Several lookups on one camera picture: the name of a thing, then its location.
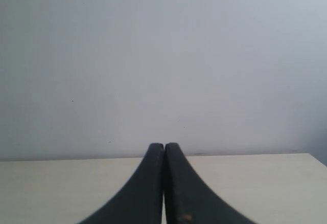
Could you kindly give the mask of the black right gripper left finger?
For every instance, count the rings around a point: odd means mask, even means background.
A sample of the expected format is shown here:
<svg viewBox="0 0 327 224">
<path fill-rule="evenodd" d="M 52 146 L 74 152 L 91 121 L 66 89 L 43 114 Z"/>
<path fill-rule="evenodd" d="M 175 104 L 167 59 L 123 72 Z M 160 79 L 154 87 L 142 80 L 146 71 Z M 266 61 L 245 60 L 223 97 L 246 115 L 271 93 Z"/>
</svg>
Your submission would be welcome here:
<svg viewBox="0 0 327 224">
<path fill-rule="evenodd" d="M 152 143 L 126 184 L 82 223 L 161 223 L 164 146 Z"/>
</svg>

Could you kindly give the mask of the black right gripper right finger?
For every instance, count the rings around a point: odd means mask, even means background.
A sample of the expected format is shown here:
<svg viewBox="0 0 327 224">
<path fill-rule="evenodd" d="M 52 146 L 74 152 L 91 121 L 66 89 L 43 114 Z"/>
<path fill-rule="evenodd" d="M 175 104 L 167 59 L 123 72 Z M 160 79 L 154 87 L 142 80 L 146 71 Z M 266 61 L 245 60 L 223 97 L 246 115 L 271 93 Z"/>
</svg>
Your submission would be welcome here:
<svg viewBox="0 0 327 224">
<path fill-rule="evenodd" d="M 196 173 L 177 143 L 165 145 L 167 223 L 252 223 Z"/>
</svg>

